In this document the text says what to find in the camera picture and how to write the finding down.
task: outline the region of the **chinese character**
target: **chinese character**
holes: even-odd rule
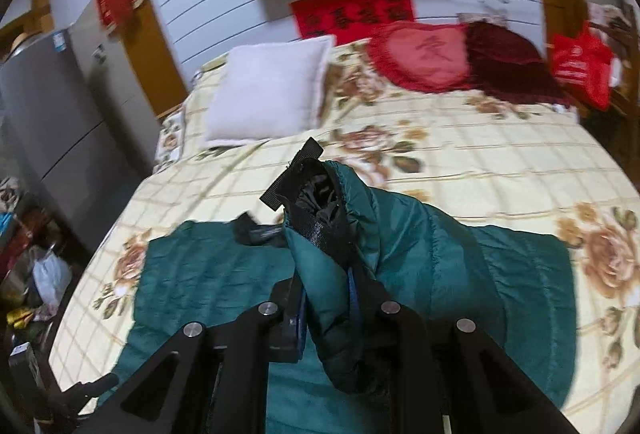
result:
[[[335,25],[339,29],[347,29],[349,24],[353,22],[353,20],[347,17],[347,14],[344,13],[344,8],[337,8],[336,10],[333,10],[331,15],[334,16]]]
[[[389,20],[409,20],[411,12],[402,6],[402,0],[386,0],[389,6],[385,8]]]
[[[449,57],[442,54],[443,46],[444,41],[434,35],[425,38],[422,43],[418,44],[415,48],[416,50],[423,49],[425,51],[424,55],[422,56],[424,60],[428,60],[433,56],[446,60],[447,62],[451,62],[451,59]]]
[[[372,2],[365,2],[358,15],[360,16],[358,21],[363,24],[380,24],[380,17],[376,13],[376,8]]]
[[[326,32],[320,27],[322,17],[318,14],[310,13],[305,18],[305,36],[306,37],[319,37],[326,35]]]

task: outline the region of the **red heart-shaped pillow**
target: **red heart-shaped pillow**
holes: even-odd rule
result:
[[[468,89],[465,40],[463,24],[399,21],[379,28],[367,53],[396,86],[427,93]]]

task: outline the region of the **metal screw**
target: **metal screw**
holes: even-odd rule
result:
[[[278,305],[275,302],[263,302],[258,306],[258,311],[268,317],[278,311]]]
[[[463,333],[473,333],[476,330],[476,323],[470,319],[460,319],[456,322],[456,327]]]
[[[199,322],[189,322],[182,328],[182,332],[189,338],[197,337],[202,332],[202,324]]]
[[[382,303],[380,309],[387,315],[395,315],[400,311],[400,305],[395,300],[388,300]]]

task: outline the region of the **red shopping bag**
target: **red shopping bag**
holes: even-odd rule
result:
[[[554,35],[551,72],[577,100],[599,110],[609,108],[613,52],[591,35],[586,22],[578,38]]]

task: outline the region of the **bedsheet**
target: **bedsheet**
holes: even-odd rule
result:
[[[201,117],[223,62],[209,64],[185,103],[182,158],[140,184],[71,298],[49,357],[62,389],[116,363],[149,240],[185,220],[226,221],[245,210],[264,223],[281,220],[282,210],[258,198],[313,136],[324,146],[322,159],[350,165],[370,186],[429,202],[465,224],[564,240],[578,329],[562,411],[581,433],[615,432],[640,383],[640,198],[572,114],[480,91],[401,90],[370,69],[363,44],[355,43],[335,49],[320,129],[201,150]]]

